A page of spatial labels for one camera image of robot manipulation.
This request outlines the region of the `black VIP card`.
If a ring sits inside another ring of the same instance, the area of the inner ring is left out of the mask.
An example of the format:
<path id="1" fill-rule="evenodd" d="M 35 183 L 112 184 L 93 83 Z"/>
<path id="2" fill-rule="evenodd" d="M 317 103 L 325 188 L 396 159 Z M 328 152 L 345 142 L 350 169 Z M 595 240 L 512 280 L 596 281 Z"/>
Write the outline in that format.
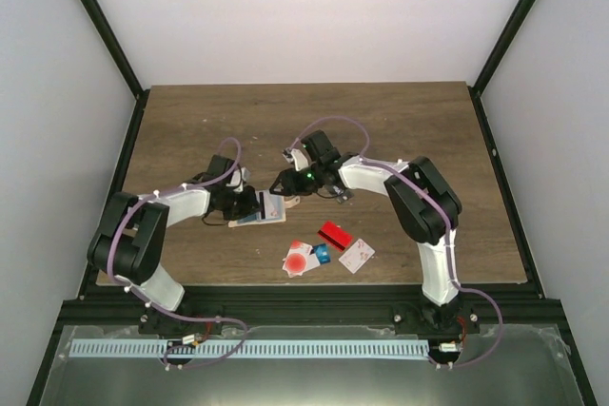
<path id="1" fill-rule="evenodd" d="M 335 200 L 338 203 L 343 204 L 343 203 L 346 203 L 349 200 L 351 200 L 353 197 L 354 197 L 353 192 L 349 189 L 345 189 L 336 196 Z"/>

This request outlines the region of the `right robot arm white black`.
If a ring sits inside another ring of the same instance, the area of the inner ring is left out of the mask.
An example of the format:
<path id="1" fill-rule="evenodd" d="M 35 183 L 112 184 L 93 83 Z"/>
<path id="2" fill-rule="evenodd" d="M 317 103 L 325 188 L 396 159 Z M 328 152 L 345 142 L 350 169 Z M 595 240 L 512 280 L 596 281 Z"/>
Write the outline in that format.
<path id="1" fill-rule="evenodd" d="M 387 197 L 402 230 L 418 246 L 424 324 L 436 333 L 448 330 L 460 310 L 453 250 L 462 203 L 439 169 L 424 156 L 386 162 L 342 154 L 321 130 L 299 142 L 300 148 L 282 151 L 289 168 L 270 192 L 303 197 L 326 188 L 338 200 L 353 190 Z"/>

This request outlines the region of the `white card red circle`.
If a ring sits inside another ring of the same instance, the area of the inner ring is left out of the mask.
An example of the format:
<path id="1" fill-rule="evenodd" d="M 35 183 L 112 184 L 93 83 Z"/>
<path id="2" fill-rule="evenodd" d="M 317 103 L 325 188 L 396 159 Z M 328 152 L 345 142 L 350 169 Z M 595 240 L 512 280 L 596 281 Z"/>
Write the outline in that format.
<path id="1" fill-rule="evenodd" d="M 290 278 L 293 278 L 302 276 L 320 265 L 321 263 L 314 253 L 312 245 L 294 241 L 283 260 L 282 269 Z"/>

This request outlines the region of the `blue white card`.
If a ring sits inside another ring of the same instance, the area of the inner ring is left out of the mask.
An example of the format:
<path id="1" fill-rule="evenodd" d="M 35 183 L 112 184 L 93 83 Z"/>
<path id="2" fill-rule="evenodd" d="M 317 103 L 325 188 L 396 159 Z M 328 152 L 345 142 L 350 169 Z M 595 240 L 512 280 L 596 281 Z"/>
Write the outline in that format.
<path id="1" fill-rule="evenodd" d="M 319 264 L 328 264 L 331 262 L 331 257 L 326 243 L 314 245 L 312 247 L 312 254 L 315 256 Z"/>

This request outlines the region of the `left black frame post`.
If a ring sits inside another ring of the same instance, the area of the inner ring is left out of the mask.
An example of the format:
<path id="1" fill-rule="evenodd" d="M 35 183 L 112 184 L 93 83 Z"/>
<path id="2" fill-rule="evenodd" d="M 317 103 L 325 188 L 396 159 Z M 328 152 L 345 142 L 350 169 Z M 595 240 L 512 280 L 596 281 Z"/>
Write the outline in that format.
<path id="1" fill-rule="evenodd" d="M 92 25 L 95 27 L 105 48 L 107 49 L 115 66 L 119 70 L 129 91 L 136 99 L 141 99 L 145 90 L 134 72 L 127 55 L 125 54 L 110 22 L 103 12 L 98 0 L 80 0 Z"/>

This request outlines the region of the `white card pink pattern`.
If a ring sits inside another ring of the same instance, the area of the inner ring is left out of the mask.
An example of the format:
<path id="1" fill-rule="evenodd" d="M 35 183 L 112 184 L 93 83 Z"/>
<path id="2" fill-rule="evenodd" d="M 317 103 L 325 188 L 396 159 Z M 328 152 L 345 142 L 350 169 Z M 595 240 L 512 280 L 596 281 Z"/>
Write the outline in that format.
<path id="1" fill-rule="evenodd" d="M 356 274 L 375 254 L 375 250 L 363 239 L 357 239 L 339 257 L 339 263 L 351 274 Z"/>

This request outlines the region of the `black aluminium front rail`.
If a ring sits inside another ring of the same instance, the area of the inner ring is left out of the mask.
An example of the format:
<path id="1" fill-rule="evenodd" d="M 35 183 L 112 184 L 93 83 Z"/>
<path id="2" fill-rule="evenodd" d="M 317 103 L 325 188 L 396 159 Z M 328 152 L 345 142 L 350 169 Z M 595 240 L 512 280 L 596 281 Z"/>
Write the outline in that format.
<path id="1" fill-rule="evenodd" d="M 482 323 L 502 317 L 506 323 L 556 323 L 566 316 L 559 300 L 546 298 L 530 284 L 485 284 L 485 300 L 473 294 L 463 304 Z M 189 286 L 180 314 L 194 318 L 234 318 L 262 325 L 402 325 L 422 305 L 418 285 L 268 285 Z M 142 315 L 164 319 L 115 286 L 91 286 L 85 295 L 65 301 L 58 320 L 64 324 L 137 324 Z"/>

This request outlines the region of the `beige leather card holder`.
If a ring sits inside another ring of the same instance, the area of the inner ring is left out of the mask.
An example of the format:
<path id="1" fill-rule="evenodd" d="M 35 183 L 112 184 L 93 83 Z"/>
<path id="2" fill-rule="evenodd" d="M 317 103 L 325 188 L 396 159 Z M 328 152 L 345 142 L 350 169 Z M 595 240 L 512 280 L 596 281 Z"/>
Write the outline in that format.
<path id="1" fill-rule="evenodd" d="M 271 194 L 266 190 L 256 191 L 255 196 L 259 204 L 259 211 L 238 221 L 229 222 L 228 227 L 236 228 L 248 225 L 285 222 L 286 210 L 298 205 L 301 200 L 299 196 L 280 196 Z"/>

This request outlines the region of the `red card black stripe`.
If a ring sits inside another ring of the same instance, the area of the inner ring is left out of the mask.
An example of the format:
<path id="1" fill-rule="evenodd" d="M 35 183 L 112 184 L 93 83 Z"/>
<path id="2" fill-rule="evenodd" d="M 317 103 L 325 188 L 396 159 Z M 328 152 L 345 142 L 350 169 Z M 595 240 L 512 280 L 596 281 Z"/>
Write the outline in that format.
<path id="1" fill-rule="evenodd" d="M 331 221 L 322 225 L 318 230 L 318 235 L 339 252 L 344 252 L 353 241 L 353 236 L 350 233 Z"/>

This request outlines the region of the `black frame post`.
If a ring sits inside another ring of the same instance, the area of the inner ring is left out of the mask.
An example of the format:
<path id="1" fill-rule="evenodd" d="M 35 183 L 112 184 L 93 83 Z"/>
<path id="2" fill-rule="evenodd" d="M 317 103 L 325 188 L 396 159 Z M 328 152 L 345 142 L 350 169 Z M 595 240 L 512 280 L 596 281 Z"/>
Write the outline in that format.
<path id="1" fill-rule="evenodd" d="M 119 70 L 129 91 L 136 99 L 141 99 L 145 90 L 134 72 L 127 55 L 125 54 L 110 22 L 103 12 L 98 0 L 80 0 L 92 25 L 95 27 L 105 48 L 107 49 L 115 66 Z"/>
<path id="2" fill-rule="evenodd" d="M 469 87 L 473 96 L 481 98 L 536 2 L 537 0 L 518 0 L 474 85 Z"/>

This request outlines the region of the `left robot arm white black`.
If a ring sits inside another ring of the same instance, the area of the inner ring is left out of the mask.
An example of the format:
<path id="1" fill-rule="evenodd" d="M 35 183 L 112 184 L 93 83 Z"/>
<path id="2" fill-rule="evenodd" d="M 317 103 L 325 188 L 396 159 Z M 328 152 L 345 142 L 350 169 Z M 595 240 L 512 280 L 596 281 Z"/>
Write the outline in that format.
<path id="1" fill-rule="evenodd" d="M 166 191 L 117 192 L 109 200 L 88 247 L 88 262 L 113 277 L 148 306 L 162 310 L 161 322 L 175 334 L 194 322 L 182 302 L 185 288 L 161 264 L 167 229 L 213 212 L 225 222 L 260 211 L 250 172 L 225 156 L 212 156 L 207 170 Z"/>

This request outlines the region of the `right black frame post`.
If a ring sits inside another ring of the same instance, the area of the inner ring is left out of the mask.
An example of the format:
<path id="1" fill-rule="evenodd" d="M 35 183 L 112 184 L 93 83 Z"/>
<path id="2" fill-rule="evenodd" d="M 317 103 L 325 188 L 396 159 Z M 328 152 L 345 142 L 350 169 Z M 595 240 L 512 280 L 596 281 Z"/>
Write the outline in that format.
<path id="1" fill-rule="evenodd" d="M 474 85 L 469 87 L 473 96 L 481 98 L 536 2 L 537 0 L 518 0 Z"/>

